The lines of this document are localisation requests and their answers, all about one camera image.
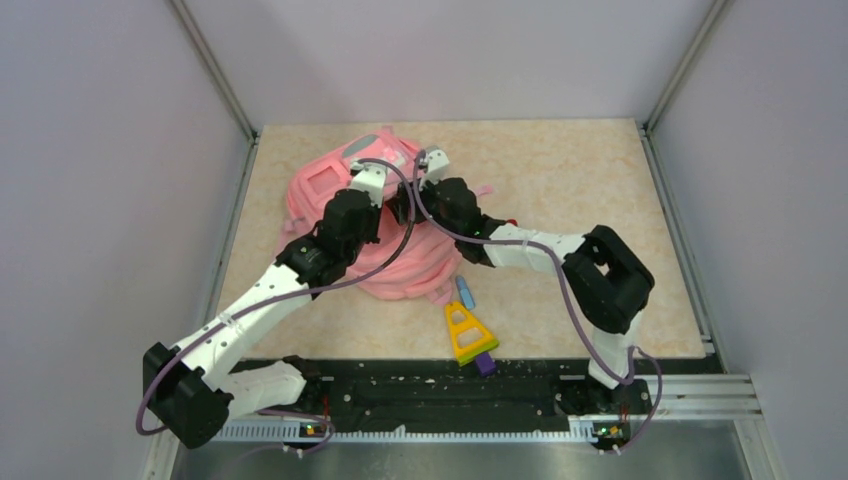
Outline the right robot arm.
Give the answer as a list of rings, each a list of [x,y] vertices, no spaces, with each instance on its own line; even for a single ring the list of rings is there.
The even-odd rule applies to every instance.
[[[612,412],[633,381],[632,330],[647,306],[655,279],[610,227],[583,235],[520,228],[482,212],[461,178],[420,188],[401,183],[387,202],[400,225],[427,223],[453,241],[461,257],[491,268],[514,267],[554,275],[567,313],[590,354],[589,404]]]

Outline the pink student backpack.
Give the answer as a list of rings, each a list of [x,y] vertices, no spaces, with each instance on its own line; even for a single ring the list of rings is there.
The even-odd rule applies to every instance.
[[[406,177],[412,176],[412,161],[421,145],[397,136],[384,126],[360,136],[300,167],[291,177],[285,202],[286,220],[277,252],[294,238],[304,235],[323,217],[323,210],[335,192],[349,185],[350,164],[363,158],[378,158],[395,164]],[[388,208],[381,213],[380,242],[363,247],[357,262],[349,267],[351,277],[377,268],[400,245],[405,228]],[[380,300],[425,297],[436,305],[451,301],[452,277],[461,261],[454,241],[429,223],[417,225],[400,256],[382,272],[364,280],[358,287]]]

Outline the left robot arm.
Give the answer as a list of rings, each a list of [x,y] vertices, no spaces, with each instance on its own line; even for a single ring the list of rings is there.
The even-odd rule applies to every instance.
[[[382,203],[380,187],[339,190],[314,229],[287,244],[236,302],[173,346],[151,346],[142,359],[140,409],[188,449],[208,443],[228,420],[268,407],[314,410],[321,388],[297,366],[277,361],[233,369],[285,317],[327,290],[346,287],[347,269],[365,244],[378,240]]]

